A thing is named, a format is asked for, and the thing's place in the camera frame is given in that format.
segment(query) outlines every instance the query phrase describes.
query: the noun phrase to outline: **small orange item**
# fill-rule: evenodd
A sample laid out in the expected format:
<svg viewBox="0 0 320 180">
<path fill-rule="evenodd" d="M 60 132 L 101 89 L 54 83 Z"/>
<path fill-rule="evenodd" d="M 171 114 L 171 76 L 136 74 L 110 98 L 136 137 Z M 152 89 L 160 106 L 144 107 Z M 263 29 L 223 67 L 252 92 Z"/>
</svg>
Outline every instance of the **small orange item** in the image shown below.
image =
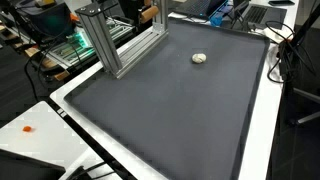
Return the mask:
<svg viewBox="0 0 320 180">
<path fill-rule="evenodd" d="M 23 131 L 24 132 L 30 132 L 31 131 L 31 127 L 30 126 L 25 126 L 24 128 L 23 128 Z"/>
</svg>

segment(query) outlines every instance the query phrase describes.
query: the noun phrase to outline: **table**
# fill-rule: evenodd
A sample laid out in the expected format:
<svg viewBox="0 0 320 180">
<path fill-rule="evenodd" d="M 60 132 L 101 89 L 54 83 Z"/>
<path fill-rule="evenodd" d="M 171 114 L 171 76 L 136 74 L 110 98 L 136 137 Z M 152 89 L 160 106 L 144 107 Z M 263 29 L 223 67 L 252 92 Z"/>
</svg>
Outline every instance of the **table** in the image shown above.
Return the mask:
<svg viewBox="0 0 320 180">
<path fill-rule="evenodd" d="M 31 126 L 31 132 L 23 132 Z M 65 180 L 79 166 L 89 168 L 103 160 L 44 101 L 0 129 L 0 149 L 56 164 L 66 169 Z M 91 177 L 113 170 L 104 165 L 89 172 Z M 107 179 L 120 179 L 116 174 Z"/>
<path fill-rule="evenodd" d="M 267 0 L 252 0 L 251 3 L 268 5 Z M 298 4 L 299 0 L 295 0 L 294 6 L 282 7 L 287 8 L 288 10 L 284 23 L 292 28 L 294 27 Z M 118 53 L 123 52 L 129 44 L 134 43 L 134 41 L 136 41 L 138 38 L 139 36 L 130 41 L 128 44 L 119 48 L 117 50 Z M 276 52 L 277 46 L 270 46 L 264 69 L 262 71 L 239 175 L 239 179 L 241 180 L 260 180 L 266 178 L 282 92 L 282 85 L 270 82 L 266 76 L 269 68 L 273 66 L 276 61 Z M 78 113 L 64 100 L 66 94 L 91 77 L 101 68 L 102 64 L 100 62 L 96 63 L 94 66 L 52 93 L 50 98 L 89 134 L 91 134 L 96 141 L 98 141 L 136 178 L 166 179 L 163 175 L 158 173 L 156 170 L 151 168 L 149 165 L 144 163 L 141 159 L 136 157 L 129 150 L 115 141 L 110 135 L 94 125 L 86 117 Z M 276 73 L 273 78 L 279 78 L 278 74 Z"/>
</svg>

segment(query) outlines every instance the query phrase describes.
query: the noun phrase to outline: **black mat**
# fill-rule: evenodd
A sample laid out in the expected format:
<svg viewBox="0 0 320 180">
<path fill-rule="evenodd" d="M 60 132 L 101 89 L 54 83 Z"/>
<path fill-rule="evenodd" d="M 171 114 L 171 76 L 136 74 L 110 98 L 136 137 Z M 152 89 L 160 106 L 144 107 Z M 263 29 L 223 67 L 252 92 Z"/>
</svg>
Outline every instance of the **black mat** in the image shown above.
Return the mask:
<svg viewBox="0 0 320 180">
<path fill-rule="evenodd" d="M 236 179 L 269 43 L 203 25 L 169 30 L 123 79 L 97 73 L 66 99 L 169 179 Z M 193 64 L 199 52 L 207 62 Z"/>
</svg>

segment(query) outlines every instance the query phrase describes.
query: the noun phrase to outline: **floor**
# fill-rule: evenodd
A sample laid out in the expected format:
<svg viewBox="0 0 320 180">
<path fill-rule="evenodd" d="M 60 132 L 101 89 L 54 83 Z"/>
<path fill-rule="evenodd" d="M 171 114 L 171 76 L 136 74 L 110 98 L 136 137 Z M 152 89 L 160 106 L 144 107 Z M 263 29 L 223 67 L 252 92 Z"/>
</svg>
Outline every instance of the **floor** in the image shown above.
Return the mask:
<svg viewBox="0 0 320 180">
<path fill-rule="evenodd" d="M 307 5 L 310 1 L 300 4 L 297 24 L 302 24 L 308 14 Z M 310 52 L 313 64 L 317 72 L 320 72 L 320 30 L 311 29 L 305 40 L 305 47 Z M 27 61 L 24 56 L 16 54 L 10 47 L 0 49 L 0 127 L 14 119 L 16 116 L 33 106 L 31 86 L 23 72 L 23 66 Z M 43 88 L 36 73 L 30 67 L 29 72 L 42 100 L 47 100 L 49 94 L 61 84 Z M 296 87 L 305 91 L 320 95 L 319 76 L 313 77 L 304 71 L 295 82 Z M 289 126 L 288 121 L 294 121 L 304 115 L 320 111 L 320 106 L 291 94 L 285 103 L 288 107 L 286 116 L 279 124 L 275 137 L 270 163 L 270 179 L 272 180 L 320 180 L 320 119 L 301 126 Z"/>
</svg>

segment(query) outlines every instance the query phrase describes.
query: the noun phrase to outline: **aluminum frame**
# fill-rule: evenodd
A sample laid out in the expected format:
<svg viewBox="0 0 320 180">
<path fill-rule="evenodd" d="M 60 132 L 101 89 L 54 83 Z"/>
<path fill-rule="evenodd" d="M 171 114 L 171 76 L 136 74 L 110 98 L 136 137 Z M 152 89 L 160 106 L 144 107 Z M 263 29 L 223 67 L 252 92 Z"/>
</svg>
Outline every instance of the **aluminum frame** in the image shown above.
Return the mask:
<svg viewBox="0 0 320 180">
<path fill-rule="evenodd" d="M 76 10 L 105 71 L 111 71 L 118 79 L 129 72 L 168 34 L 167 0 L 154 0 L 152 5 L 159 8 L 159 13 L 153 18 L 152 31 L 143 32 L 142 38 L 121 54 L 117 53 L 110 32 L 105 25 L 103 4 L 93 3 Z"/>
</svg>

